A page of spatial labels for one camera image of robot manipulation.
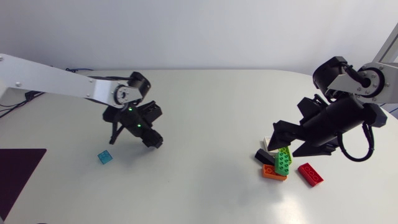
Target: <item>table surface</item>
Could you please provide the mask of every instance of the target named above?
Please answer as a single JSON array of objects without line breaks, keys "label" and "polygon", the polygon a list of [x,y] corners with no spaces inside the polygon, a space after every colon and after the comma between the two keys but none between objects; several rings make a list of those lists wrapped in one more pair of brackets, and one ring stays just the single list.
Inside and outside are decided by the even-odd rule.
[{"label": "table surface", "polygon": [[[0,119],[2,148],[46,148],[14,204],[11,223],[391,223],[396,219],[398,122],[375,128],[366,162],[295,157],[286,181],[265,179],[254,159],[280,119],[299,123],[297,103],[320,93],[312,78],[277,70],[145,70],[145,102],[163,115],[164,138],[148,149],[128,131],[108,144],[106,106],[45,94]],[[86,72],[123,75],[130,71]],[[361,128],[345,134],[354,156],[368,144]],[[294,141],[290,150],[301,144]],[[113,160],[102,165],[97,155]],[[312,188],[297,168],[309,162],[324,182]]]}]

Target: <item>red lego brick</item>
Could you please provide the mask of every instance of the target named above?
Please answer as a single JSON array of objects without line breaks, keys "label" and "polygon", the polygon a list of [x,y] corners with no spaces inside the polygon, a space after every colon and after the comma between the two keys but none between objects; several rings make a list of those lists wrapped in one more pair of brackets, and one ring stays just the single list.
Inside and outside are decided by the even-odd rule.
[{"label": "red lego brick", "polygon": [[314,187],[323,181],[322,177],[312,168],[309,163],[303,164],[298,167],[298,171],[303,175],[307,182]]},{"label": "red lego brick", "polygon": [[275,173],[274,166],[264,164],[262,166],[262,176],[265,178],[271,178],[275,180],[286,180],[287,176],[282,176]]}]

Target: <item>dark mat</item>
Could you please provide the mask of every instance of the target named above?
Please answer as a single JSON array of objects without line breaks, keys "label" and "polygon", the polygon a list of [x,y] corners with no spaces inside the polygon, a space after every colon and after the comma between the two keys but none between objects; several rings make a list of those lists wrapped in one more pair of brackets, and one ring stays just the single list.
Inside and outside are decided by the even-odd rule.
[{"label": "dark mat", "polygon": [[0,149],[0,217],[5,220],[46,149]]}]

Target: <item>black cable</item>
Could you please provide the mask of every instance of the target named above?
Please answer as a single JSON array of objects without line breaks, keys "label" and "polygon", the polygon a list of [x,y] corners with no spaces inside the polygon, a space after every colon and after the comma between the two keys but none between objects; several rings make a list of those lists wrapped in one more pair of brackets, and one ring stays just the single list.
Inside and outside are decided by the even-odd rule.
[{"label": "black cable", "polygon": [[43,95],[43,94],[44,94],[44,93],[39,93],[39,94],[37,94],[36,96],[33,95],[33,96],[31,96],[31,98],[26,99],[25,101],[22,101],[22,102],[20,102],[20,103],[17,103],[13,108],[8,108],[8,109],[1,110],[1,111],[7,111],[7,112],[5,112],[5,113],[3,113],[2,115],[0,115],[0,118],[2,118],[2,117],[4,117],[5,115],[11,113],[11,111],[13,111],[13,110],[15,110],[15,109],[18,109],[18,108],[20,108],[21,106],[24,106],[26,103],[32,101],[34,98],[36,98],[36,97],[38,97],[38,96],[41,96],[41,95]]},{"label": "black cable", "polygon": [[18,103],[17,103],[17,104],[14,104],[14,105],[0,105],[0,106],[3,106],[3,107],[12,107],[12,106],[16,106],[16,105],[18,105]]},{"label": "black cable", "polygon": [[106,77],[106,78],[112,78],[114,80],[132,80],[134,77]]},{"label": "black cable", "polygon": [[352,65],[348,65],[347,63],[341,63],[344,71],[347,72],[347,74],[355,81],[359,82],[362,87],[367,88],[370,85],[370,80],[366,80],[365,78],[363,78],[361,75],[359,75],[359,73],[353,69]]},{"label": "black cable", "polygon": [[372,131],[372,127],[368,126],[367,124],[363,123],[362,124],[362,129],[363,132],[366,136],[366,139],[368,140],[369,143],[369,151],[366,154],[366,156],[362,157],[362,158],[355,158],[352,157],[351,155],[348,154],[347,150],[344,148],[344,144],[343,144],[343,134],[338,133],[337,135],[337,141],[338,144],[340,146],[341,152],[344,154],[344,156],[346,156],[349,160],[354,161],[354,162],[363,162],[367,159],[369,159],[374,151],[374,137],[373,137],[373,131]]},{"label": "black cable", "polygon": [[392,113],[392,112],[394,112],[394,111],[396,111],[396,110],[398,110],[398,108],[393,109],[393,110],[390,111],[389,113]]},{"label": "black cable", "polygon": [[89,69],[89,68],[66,68],[65,70],[68,71],[68,72],[73,72],[73,73],[76,73],[79,70],[94,71],[94,70]]}]

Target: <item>lego brick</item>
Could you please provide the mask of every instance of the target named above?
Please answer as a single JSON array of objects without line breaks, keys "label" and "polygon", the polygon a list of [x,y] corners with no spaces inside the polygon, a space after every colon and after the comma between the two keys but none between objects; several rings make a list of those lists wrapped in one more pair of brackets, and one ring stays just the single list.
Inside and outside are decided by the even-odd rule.
[{"label": "lego brick", "polygon": [[268,151],[268,144],[269,144],[269,141],[270,141],[270,140],[271,140],[270,137],[264,137],[264,146],[265,146],[265,150],[266,150],[266,152],[268,152],[268,154],[270,154],[270,155],[272,155],[272,156],[276,156],[276,154],[278,154],[278,152],[279,152],[278,149],[275,149],[275,150],[272,150],[272,151]]},{"label": "lego brick", "polygon": [[289,147],[283,147],[279,149],[279,152],[283,152],[284,154],[288,155],[289,157],[289,165],[292,163],[292,156],[290,155]]},{"label": "lego brick", "polygon": [[305,180],[312,186],[318,185],[323,181],[322,177],[312,168],[309,163],[303,164],[298,167],[298,171],[303,175]]},{"label": "lego brick", "polygon": [[108,150],[105,150],[105,151],[99,153],[98,158],[100,159],[102,164],[105,164],[113,159],[111,154],[108,152]]},{"label": "lego brick", "polygon": [[289,174],[289,157],[283,152],[278,152],[275,156],[275,173],[280,175]]},{"label": "lego brick", "polygon": [[275,173],[274,166],[264,164],[262,166],[262,176],[265,178],[275,179],[275,180],[286,180],[287,176],[279,175]]},{"label": "lego brick", "polygon": [[257,150],[256,155],[254,157],[263,164],[272,165],[272,166],[275,165],[275,158],[273,158],[270,154],[268,154],[266,151],[262,149]]}]

